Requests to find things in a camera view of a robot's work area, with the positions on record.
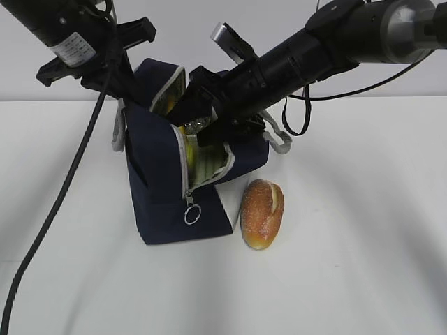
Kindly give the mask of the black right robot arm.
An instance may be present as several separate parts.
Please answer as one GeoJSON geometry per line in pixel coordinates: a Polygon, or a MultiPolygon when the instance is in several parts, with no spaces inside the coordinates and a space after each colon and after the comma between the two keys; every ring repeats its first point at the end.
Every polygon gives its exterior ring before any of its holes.
{"type": "Polygon", "coordinates": [[[258,56],[228,24],[212,39],[235,62],[224,73],[197,67],[168,113],[176,125],[210,119],[202,146],[263,130],[258,115],[308,84],[362,63],[416,64],[446,47],[446,5],[431,1],[331,1],[305,27],[258,56]]]}

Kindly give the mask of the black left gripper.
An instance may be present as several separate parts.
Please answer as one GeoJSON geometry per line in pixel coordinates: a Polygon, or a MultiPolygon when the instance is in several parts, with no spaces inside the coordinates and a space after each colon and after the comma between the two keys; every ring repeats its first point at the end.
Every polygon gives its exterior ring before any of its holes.
{"type": "Polygon", "coordinates": [[[85,35],[78,27],[52,50],[56,58],[41,66],[36,79],[50,87],[71,76],[85,89],[102,91],[113,98],[132,99],[146,105],[144,87],[132,71],[126,51],[144,42],[153,42],[156,29],[148,18],[118,24],[113,17],[93,17],[95,27],[85,35]]]}

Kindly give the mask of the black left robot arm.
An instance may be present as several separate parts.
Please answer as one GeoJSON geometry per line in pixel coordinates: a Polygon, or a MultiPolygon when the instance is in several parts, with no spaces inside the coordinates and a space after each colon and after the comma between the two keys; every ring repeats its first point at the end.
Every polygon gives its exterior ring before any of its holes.
{"type": "Polygon", "coordinates": [[[118,23],[112,1],[104,1],[103,9],[100,1],[15,0],[1,5],[55,54],[36,74],[43,85],[73,77],[85,89],[146,105],[143,83],[127,51],[154,41],[156,28],[147,17],[118,23]]]}

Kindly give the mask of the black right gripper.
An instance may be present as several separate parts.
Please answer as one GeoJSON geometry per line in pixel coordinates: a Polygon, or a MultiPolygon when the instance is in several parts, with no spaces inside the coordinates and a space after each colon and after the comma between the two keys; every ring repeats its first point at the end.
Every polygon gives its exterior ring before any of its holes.
{"type": "Polygon", "coordinates": [[[217,119],[197,134],[198,145],[242,140],[263,128],[253,120],[257,114],[313,81],[297,57],[259,57],[222,73],[199,66],[167,120],[182,126],[215,111],[217,119]]]}

